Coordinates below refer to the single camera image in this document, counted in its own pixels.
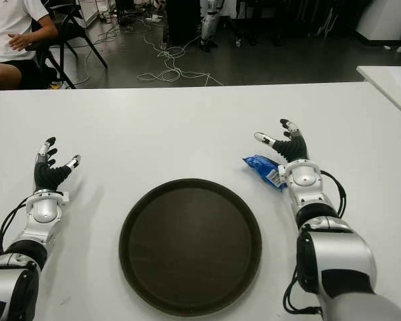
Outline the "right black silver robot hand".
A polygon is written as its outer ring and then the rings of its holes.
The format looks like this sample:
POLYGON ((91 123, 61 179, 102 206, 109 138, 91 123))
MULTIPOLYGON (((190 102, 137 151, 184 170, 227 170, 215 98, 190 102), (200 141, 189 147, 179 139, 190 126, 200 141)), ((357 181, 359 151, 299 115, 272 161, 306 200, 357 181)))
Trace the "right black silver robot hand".
POLYGON ((307 145, 298 126, 294 122, 284 118, 280 120, 280 123, 285 129, 283 134, 287 140, 277 140, 262 132, 256 132, 254 134, 255 139, 270 146, 288 163, 299 159, 308 159, 307 145))

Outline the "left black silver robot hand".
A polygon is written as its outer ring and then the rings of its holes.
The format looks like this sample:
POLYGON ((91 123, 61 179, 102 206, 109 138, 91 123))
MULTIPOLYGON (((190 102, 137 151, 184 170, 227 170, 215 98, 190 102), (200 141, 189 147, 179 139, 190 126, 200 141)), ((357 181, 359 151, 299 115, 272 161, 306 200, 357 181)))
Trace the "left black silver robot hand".
POLYGON ((33 172, 33 190, 35 192, 40 190, 56 191, 81 163, 81 156, 75 155, 65 165, 53 167, 55 159, 52 159, 52 156, 57 153, 57 149, 51 147, 55 144, 55 141, 56 137, 50 137, 43 141, 36 154, 33 172))

